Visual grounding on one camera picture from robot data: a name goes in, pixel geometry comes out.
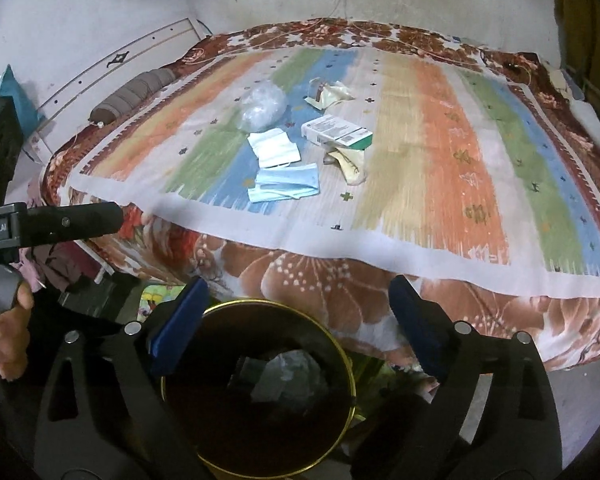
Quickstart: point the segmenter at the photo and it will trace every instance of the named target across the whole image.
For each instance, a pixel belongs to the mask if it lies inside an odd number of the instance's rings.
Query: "trash can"
[[[320,365],[328,391],[305,413],[280,416],[274,403],[252,402],[228,387],[237,362],[278,349],[302,349]],[[238,300],[206,311],[162,396],[209,466],[240,478],[299,474],[339,443],[354,415],[349,359],[317,321],[291,307]]]

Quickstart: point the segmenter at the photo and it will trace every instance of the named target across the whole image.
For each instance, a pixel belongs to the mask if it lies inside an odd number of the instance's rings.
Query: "human hand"
[[[29,283],[18,288],[16,304],[0,314],[0,376],[8,381],[19,379],[27,368],[29,346],[29,319],[33,308],[33,294]]]

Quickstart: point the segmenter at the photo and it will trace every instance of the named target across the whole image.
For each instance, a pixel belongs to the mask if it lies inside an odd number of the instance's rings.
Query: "floral bedspread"
[[[398,25],[320,19],[213,36],[168,67],[183,77],[199,71],[218,55],[299,45],[342,49],[371,46],[431,57],[477,72],[490,70],[512,82],[528,84],[600,192],[600,150],[571,115],[568,102],[555,91],[534,54],[491,51]],[[69,172],[127,119],[102,129],[89,126],[55,154],[42,185],[47,203],[59,204],[61,198],[72,204],[99,200],[64,184]],[[124,140],[120,135],[115,142]],[[322,322],[346,348],[399,365],[413,364],[413,353],[388,306],[392,273],[357,260],[312,258],[239,244],[186,230],[133,204],[123,209],[125,223],[120,232],[91,241],[93,249],[119,270],[169,284],[183,283],[199,274],[218,298],[267,298],[288,304]],[[517,330],[527,330],[548,369],[600,358],[600,298],[521,298],[456,280],[410,278],[423,298],[439,303],[452,319],[467,320],[481,333],[511,337]]]

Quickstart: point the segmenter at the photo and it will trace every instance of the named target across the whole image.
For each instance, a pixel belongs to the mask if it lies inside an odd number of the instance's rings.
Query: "crumpled paper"
[[[304,413],[328,392],[320,365],[305,350],[277,355],[264,367],[251,391],[253,402],[278,402]]]
[[[338,163],[349,186],[359,186],[366,180],[365,150],[352,150],[329,143],[332,150],[322,160],[325,164]]]
[[[309,81],[304,100],[312,107],[318,110],[326,110],[331,105],[341,101],[352,101],[355,99],[351,94],[351,90],[344,86],[340,81],[329,83],[321,77],[316,77]]]

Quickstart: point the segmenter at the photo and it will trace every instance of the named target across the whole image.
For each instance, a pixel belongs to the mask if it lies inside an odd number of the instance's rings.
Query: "surgical mask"
[[[247,190],[252,203],[298,199],[320,193],[317,164],[260,170],[255,187]]]
[[[300,160],[298,146],[291,142],[286,132],[280,128],[262,134],[251,134],[247,140],[258,157],[261,168],[272,168]]]

